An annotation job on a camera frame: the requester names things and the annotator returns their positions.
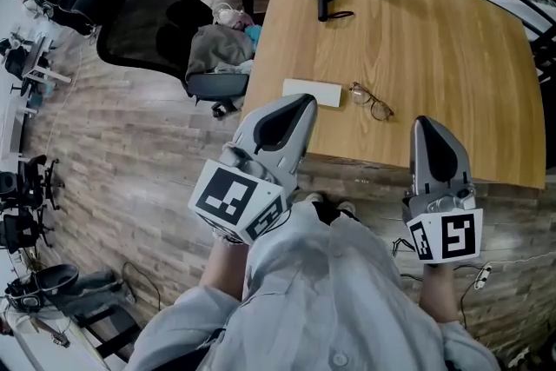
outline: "glasses frame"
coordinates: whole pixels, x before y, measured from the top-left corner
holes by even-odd
[[[387,105],[384,101],[381,101],[378,97],[376,97],[375,95],[373,95],[373,93],[371,93],[371,92],[368,90],[367,87],[365,87],[364,85],[361,85],[360,83],[354,82],[354,84],[351,86],[351,88],[349,89],[349,91],[352,92],[352,91],[354,90],[354,88],[358,88],[358,89],[361,89],[361,90],[365,91],[365,92],[368,94],[369,98],[368,98],[368,101],[365,101],[364,103],[356,103],[356,102],[354,101],[354,99],[352,98],[353,103],[354,103],[355,105],[358,105],[358,106],[360,106],[360,107],[363,107],[364,105],[367,105],[368,103],[370,103],[371,101],[373,101],[373,103],[371,104],[371,116],[372,116],[374,119],[376,119],[376,120],[379,121],[379,122],[382,122],[382,121],[387,121],[387,120],[390,118],[390,116],[394,116],[394,112],[392,111],[392,109],[390,109],[390,107],[388,107],[388,105]],[[384,119],[379,119],[379,118],[376,117],[376,116],[374,115],[374,113],[373,113],[373,107],[374,107],[375,104],[377,104],[377,103],[381,104],[382,107],[384,107],[384,110],[387,112],[387,116],[386,116]]]

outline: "chair wheel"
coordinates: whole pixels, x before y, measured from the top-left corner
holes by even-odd
[[[226,115],[226,113],[222,111],[220,108],[212,110],[212,117],[215,117],[216,119],[220,119],[224,117],[224,115]]]

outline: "wooden floor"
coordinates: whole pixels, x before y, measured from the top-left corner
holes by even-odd
[[[204,0],[209,4],[221,0]],[[229,0],[237,4],[238,0]],[[264,9],[268,0],[257,0]],[[47,224],[55,247],[42,249],[45,262],[75,263],[83,272],[133,262],[160,289],[162,306],[198,283],[212,237],[187,209],[203,164],[219,156],[239,116],[216,121],[209,104],[189,99],[181,84],[162,73],[110,66],[95,47],[71,38],[56,51],[55,69],[74,79],[45,100],[26,131],[25,153],[59,158],[65,181],[61,210]],[[400,219],[407,171],[307,159],[303,192],[320,190],[348,197],[358,216],[386,243],[409,237]],[[469,331],[503,358],[546,338],[554,321],[556,255],[514,262],[556,250],[556,188],[544,192],[479,185],[485,209],[483,253],[477,265],[494,264],[486,286],[465,299]],[[414,254],[402,251],[402,273],[420,275]],[[457,271],[460,295],[476,270]],[[139,274],[126,274],[138,297],[141,323],[157,312],[157,294]],[[404,279],[416,299],[420,283]]]

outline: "eyeglasses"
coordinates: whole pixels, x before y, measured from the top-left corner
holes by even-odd
[[[354,83],[351,91],[351,100],[356,105],[365,105],[373,101],[371,105],[371,115],[377,121],[386,121],[390,116],[394,116],[394,112],[383,101],[374,97],[369,90],[363,87],[360,83]]]

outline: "white box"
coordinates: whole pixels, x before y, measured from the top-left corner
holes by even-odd
[[[480,255],[483,209],[421,214],[407,223],[415,253],[424,263],[446,263]]]
[[[335,83],[316,83],[301,79],[284,79],[282,96],[309,93],[319,105],[340,107],[341,85]]]
[[[209,226],[253,244],[286,210],[282,186],[207,160],[189,208]]]

